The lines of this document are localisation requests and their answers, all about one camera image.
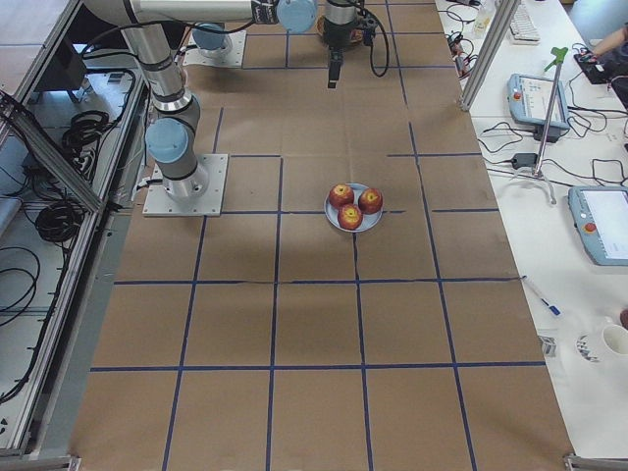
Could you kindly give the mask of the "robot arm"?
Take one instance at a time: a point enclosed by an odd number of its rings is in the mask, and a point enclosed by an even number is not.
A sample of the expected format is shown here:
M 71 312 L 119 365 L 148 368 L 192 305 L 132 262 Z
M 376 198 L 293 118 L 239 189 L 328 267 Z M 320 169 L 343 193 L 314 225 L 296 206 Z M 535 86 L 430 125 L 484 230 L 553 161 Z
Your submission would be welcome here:
M 192 38 L 199 49 L 210 52 L 226 50 L 231 44 L 223 23 L 200 24 L 192 31 Z
M 313 27 L 318 12 L 316 1 L 87 1 L 85 5 L 97 18 L 120 29 L 152 88 L 156 109 L 177 117 L 197 105 L 175 64 L 164 24 L 180 24 L 214 35 L 226 32 L 207 28 L 207 24 L 281 25 L 290 33 L 303 33 Z M 340 80 L 343 52 L 351 34 L 361 30 L 364 43 L 371 46 L 376 31 L 382 28 L 362 1 L 325 3 L 323 41 L 329 50 L 328 88 L 334 89 Z

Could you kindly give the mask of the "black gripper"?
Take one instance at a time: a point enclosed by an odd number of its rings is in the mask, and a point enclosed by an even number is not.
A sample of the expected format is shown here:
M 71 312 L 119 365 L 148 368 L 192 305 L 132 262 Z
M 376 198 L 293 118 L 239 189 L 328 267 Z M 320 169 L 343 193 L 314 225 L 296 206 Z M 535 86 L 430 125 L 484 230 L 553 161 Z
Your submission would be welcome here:
M 335 89 L 340 80 L 342 49 L 350 44 L 355 30 L 376 27 L 375 17 L 363 1 L 326 1 L 323 20 L 323 41 L 329 47 L 328 88 Z

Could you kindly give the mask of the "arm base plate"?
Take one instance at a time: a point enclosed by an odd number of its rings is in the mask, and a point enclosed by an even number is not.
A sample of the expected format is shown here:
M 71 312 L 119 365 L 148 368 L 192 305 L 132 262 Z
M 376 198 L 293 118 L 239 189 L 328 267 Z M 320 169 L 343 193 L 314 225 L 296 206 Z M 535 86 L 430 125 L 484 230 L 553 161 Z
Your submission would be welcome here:
M 195 30 L 184 50 L 184 66 L 240 68 L 244 56 L 246 32 L 218 34 Z
M 151 179 L 158 183 L 148 187 L 142 214 L 146 217 L 219 217 L 228 165 L 228 154 L 200 154 L 195 173 L 180 181 L 165 178 L 155 165 Z

